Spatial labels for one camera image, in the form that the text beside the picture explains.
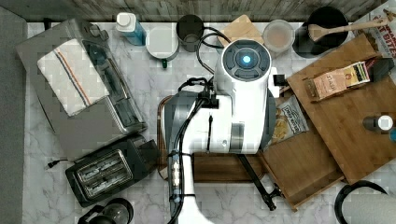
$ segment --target blue light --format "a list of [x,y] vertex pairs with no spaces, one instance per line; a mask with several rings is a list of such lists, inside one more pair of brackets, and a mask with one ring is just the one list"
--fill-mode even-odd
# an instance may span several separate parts
[[244,56],[243,59],[244,63],[250,63],[250,57],[249,56]]

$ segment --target marble countertop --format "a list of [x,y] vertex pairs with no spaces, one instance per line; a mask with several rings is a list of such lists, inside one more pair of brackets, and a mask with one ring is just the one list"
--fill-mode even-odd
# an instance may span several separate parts
[[[157,139],[157,106],[162,98],[177,92],[177,87],[188,77],[211,77],[198,63],[194,53],[180,48],[176,58],[162,68],[160,61],[151,58],[145,47],[136,47],[115,30],[115,23],[97,23],[109,33],[108,45],[130,87],[137,106],[143,113],[148,129],[146,139]],[[146,30],[159,23],[142,23]],[[221,29],[226,23],[208,24]],[[255,23],[263,31],[266,23]],[[299,23],[292,23],[294,28]],[[28,36],[44,31],[43,23],[29,23]],[[215,49],[202,48],[201,57],[214,67],[219,54]],[[273,63],[279,74],[286,77],[301,70],[316,59],[304,59],[292,49],[279,55]],[[91,208],[81,208],[71,190],[64,171],[73,164],[62,161],[51,169],[48,162],[64,158],[56,137],[37,101],[35,90],[26,81],[25,151],[23,176],[23,222],[26,224],[70,224]],[[381,167],[365,179],[383,187],[390,195],[396,193],[396,161]],[[262,179],[268,191],[273,181],[268,175]],[[320,193],[293,213],[284,199],[275,198],[277,209],[270,212],[253,184],[195,184],[195,193],[203,214],[217,224],[271,223],[311,224],[337,223],[333,203],[344,183]],[[170,218],[168,183],[157,172],[118,195],[100,202],[104,205],[112,198],[127,199],[134,207],[132,223],[166,223]]]

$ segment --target silver toaster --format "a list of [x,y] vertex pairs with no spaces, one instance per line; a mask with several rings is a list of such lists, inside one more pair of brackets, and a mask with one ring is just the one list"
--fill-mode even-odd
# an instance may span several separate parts
[[[37,61],[62,43],[76,39],[88,53],[109,95],[69,117],[42,75]],[[64,21],[17,46],[39,103],[58,136],[67,159],[76,161],[100,147],[147,128],[107,44],[108,34],[97,25]]]

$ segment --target blue cap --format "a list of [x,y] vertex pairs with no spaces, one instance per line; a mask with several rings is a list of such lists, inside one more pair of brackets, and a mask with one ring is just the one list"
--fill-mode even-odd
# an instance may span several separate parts
[[390,132],[389,132],[389,138],[390,138],[390,141],[396,143],[396,128],[390,130]]

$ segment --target toaster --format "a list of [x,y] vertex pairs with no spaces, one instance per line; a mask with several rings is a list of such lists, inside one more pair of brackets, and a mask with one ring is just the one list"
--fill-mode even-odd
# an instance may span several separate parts
[[[62,43],[76,39],[88,53],[109,95],[69,117],[42,75],[37,61]],[[87,21],[64,21],[17,46],[49,124],[67,159],[77,161],[95,150],[147,128],[107,44],[106,31]]]
[[133,134],[85,156],[65,174],[79,204],[87,207],[148,176],[158,156],[154,140]]

